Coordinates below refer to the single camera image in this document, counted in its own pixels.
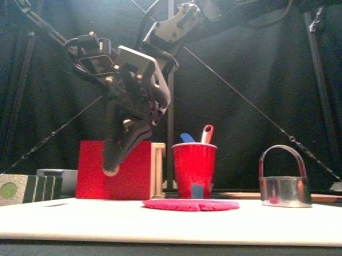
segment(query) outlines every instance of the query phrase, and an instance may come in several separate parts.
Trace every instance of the table surface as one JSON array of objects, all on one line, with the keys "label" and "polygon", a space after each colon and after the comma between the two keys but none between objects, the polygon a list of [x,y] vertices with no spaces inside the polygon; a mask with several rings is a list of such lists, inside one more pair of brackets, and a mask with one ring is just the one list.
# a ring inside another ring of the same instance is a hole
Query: table surface
[{"label": "table surface", "polygon": [[0,207],[0,239],[168,244],[342,247],[342,208],[263,206],[238,210],[152,210],[142,201],[60,199]]}]

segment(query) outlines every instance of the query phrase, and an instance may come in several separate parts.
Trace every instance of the black curtain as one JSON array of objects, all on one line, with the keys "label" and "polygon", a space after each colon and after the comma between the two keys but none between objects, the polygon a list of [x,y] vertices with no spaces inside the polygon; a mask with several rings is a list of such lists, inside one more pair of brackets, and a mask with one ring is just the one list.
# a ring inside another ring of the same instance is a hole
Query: black curtain
[{"label": "black curtain", "polygon": [[[144,10],[152,2],[135,1]],[[34,8],[42,7],[40,1],[31,3]],[[160,6],[158,20],[167,18],[166,8]],[[262,15],[253,24],[270,22],[282,12]],[[274,26],[263,29],[235,26],[189,43],[181,50],[172,99],[174,138],[175,143],[181,142],[181,133],[189,132],[199,140],[205,125],[215,126],[215,188],[258,189],[262,152],[275,144],[298,149],[289,135],[342,175],[329,142],[331,136],[341,141],[339,13],[341,5],[325,8],[317,34],[329,84],[333,135],[322,111],[307,26],[297,6]],[[95,31],[99,37],[111,39],[114,47],[134,47],[143,12],[132,1],[60,0],[44,1],[42,17],[66,38]],[[63,49],[15,25],[4,9],[0,22],[1,171],[48,137],[48,143],[8,173],[34,174],[39,168],[76,169],[80,141],[103,139],[104,103],[99,101],[56,136],[51,134],[102,95],[102,89],[75,73]],[[167,118],[151,139],[167,141]],[[299,149],[298,152],[305,159],[311,188],[329,189],[334,177]],[[286,152],[270,153],[269,158],[267,175],[298,175],[295,160]]]}]

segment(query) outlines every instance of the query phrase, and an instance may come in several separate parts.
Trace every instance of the red cup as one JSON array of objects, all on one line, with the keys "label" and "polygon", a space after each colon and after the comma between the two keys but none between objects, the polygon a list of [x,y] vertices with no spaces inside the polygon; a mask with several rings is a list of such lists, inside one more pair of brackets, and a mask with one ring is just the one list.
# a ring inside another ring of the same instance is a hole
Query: red cup
[{"label": "red cup", "polygon": [[177,186],[181,198],[210,198],[217,146],[191,142],[172,146]]}]

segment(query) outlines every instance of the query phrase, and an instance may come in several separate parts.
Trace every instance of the metal bucket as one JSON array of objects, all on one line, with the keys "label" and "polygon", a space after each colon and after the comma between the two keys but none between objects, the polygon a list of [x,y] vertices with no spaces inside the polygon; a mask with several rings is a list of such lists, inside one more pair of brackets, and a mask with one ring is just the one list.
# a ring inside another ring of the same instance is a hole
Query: metal bucket
[{"label": "metal bucket", "polygon": [[[301,177],[263,177],[263,161],[267,152],[281,148],[289,151],[297,159]],[[259,159],[259,187],[262,204],[279,207],[311,207],[311,195],[306,176],[305,163],[298,152],[289,146],[275,145],[262,154]]]}]

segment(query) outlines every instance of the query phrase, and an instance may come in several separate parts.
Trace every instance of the red block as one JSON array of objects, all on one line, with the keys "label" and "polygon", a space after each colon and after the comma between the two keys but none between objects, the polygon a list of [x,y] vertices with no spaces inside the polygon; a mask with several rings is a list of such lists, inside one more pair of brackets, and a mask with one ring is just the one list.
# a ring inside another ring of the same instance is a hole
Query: red block
[{"label": "red block", "polygon": [[82,141],[76,198],[146,200],[154,196],[152,143],[143,141],[127,156],[119,173],[103,173],[103,141]]}]

